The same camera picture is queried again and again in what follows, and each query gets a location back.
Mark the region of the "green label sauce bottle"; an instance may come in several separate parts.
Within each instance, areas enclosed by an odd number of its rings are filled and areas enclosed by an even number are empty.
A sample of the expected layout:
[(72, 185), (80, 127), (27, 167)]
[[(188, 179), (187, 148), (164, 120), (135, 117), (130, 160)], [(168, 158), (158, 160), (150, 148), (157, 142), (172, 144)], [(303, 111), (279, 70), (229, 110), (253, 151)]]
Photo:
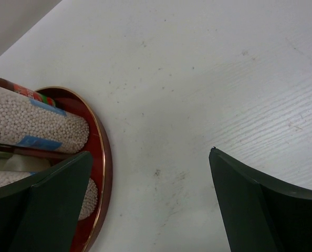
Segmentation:
[(3, 86), (3, 88), (8, 89), (8, 90), (13, 91), (13, 92), (16, 92), (20, 95), (26, 96), (28, 98), (32, 98), (34, 100), (48, 104), (52, 107), (57, 107), (57, 103), (54, 99), (47, 97), (43, 94), (40, 94), (36, 91), (32, 91), (32, 90), (25, 88), (23, 86), (20, 86), (18, 84), (15, 84), (13, 82), (6, 81), (4, 84), (2, 84), (2, 86)]

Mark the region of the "black cap spice jar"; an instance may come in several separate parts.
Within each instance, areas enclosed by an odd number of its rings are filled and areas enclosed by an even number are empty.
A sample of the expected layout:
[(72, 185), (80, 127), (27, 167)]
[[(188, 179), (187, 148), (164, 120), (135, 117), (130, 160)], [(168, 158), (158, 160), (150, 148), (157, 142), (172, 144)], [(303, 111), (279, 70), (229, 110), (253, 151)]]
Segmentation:
[(41, 172), (50, 167), (44, 158), (0, 152), (0, 171)]

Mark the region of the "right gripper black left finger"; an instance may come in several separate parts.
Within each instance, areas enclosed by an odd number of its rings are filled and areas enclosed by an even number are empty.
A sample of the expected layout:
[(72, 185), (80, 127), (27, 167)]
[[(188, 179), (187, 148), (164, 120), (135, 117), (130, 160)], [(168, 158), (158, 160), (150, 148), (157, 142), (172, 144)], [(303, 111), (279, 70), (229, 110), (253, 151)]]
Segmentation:
[(69, 251), (91, 169), (84, 151), (0, 187), (0, 251)]

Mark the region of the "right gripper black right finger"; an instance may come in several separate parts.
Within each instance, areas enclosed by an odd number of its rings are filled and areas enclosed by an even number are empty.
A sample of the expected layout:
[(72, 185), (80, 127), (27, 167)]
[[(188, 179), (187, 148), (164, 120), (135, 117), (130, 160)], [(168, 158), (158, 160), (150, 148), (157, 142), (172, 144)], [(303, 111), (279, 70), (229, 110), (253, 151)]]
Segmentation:
[(217, 148), (209, 162), (231, 251), (312, 251), (312, 190)]

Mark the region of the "silver lid jar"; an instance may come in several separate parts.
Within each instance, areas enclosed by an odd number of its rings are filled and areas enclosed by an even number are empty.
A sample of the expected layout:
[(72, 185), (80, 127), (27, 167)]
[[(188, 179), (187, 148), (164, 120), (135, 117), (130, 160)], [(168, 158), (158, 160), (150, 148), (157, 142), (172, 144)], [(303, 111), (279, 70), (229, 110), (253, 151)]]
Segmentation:
[[(12, 184), (34, 174), (36, 172), (0, 171), (0, 187)], [(78, 220), (81, 221), (89, 217), (95, 211), (97, 203), (98, 189), (95, 182), (89, 179)]]
[(74, 154), (88, 137), (84, 118), (0, 87), (0, 144)]

